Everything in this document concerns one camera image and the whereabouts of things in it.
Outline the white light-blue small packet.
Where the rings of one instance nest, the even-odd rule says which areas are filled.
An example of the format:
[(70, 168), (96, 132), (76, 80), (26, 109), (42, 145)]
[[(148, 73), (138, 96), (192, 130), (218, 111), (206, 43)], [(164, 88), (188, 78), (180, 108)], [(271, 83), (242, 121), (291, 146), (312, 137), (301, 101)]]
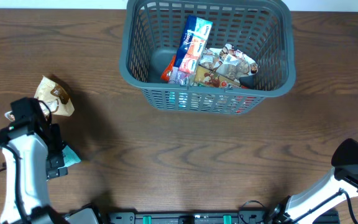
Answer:
[(77, 153), (71, 149), (69, 145), (66, 145), (62, 151), (64, 167), (70, 167), (74, 164), (80, 163), (81, 159)]

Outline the cream snack bag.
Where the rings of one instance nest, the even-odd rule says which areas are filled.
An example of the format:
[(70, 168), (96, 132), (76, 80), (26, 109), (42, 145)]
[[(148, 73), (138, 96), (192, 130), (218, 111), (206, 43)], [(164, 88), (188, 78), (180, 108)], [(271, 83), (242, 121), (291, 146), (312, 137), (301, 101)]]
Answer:
[(240, 78), (253, 76), (258, 73), (259, 66), (254, 59), (242, 51), (235, 49), (231, 44), (226, 44), (219, 53), (220, 66), (217, 73), (235, 82)]
[(30, 100), (39, 104), (46, 120), (51, 115), (69, 117), (75, 111), (71, 97), (66, 90), (57, 82), (45, 76), (38, 85), (34, 97)]
[(217, 70), (222, 64), (219, 54), (222, 49), (208, 48), (203, 50), (203, 54), (199, 60), (199, 65), (208, 70)]

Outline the red orange pasta package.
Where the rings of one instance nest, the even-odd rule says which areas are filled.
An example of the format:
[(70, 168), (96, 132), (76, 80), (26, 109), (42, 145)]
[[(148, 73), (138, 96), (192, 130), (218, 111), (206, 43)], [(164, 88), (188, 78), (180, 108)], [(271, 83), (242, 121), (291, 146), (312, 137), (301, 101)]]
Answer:
[(194, 75), (189, 75), (174, 69), (174, 62), (176, 56), (174, 55), (168, 64), (168, 67), (163, 71), (161, 79), (169, 84), (179, 84), (181, 86), (207, 86), (215, 88), (243, 88), (246, 86), (241, 85), (239, 82), (230, 80), (222, 75), (212, 72), (202, 66), (197, 67)]

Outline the Kleenex tissue multipack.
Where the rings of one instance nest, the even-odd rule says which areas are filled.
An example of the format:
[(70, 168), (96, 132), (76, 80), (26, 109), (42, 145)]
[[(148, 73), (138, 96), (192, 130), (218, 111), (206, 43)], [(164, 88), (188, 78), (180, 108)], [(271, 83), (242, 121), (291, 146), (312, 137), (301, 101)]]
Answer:
[(206, 47), (213, 23), (200, 17), (188, 16), (179, 48), (172, 57), (161, 79), (181, 86), (194, 82), (199, 60)]

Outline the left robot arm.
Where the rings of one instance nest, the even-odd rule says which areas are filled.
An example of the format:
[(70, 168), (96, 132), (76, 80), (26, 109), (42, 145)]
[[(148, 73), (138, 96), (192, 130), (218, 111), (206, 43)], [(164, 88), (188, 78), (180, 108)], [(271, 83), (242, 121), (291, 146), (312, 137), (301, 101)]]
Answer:
[(45, 116), (47, 105), (35, 98), (11, 103), (14, 121), (0, 130), (0, 148), (6, 161), (6, 198), (1, 223), (102, 222), (93, 205), (58, 213), (51, 206), (48, 181), (67, 175), (81, 161), (62, 140), (60, 127)]

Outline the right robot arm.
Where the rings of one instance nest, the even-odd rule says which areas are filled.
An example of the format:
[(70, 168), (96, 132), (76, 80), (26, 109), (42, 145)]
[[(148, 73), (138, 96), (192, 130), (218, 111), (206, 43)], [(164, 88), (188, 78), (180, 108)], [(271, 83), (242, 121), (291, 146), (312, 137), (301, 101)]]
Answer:
[(346, 139), (331, 159), (332, 168), (309, 189), (287, 197), (267, 216), (265, 223), (310, 224), (343, 201), (357, 222), (351, 198), (358, 197), (358, 142)]

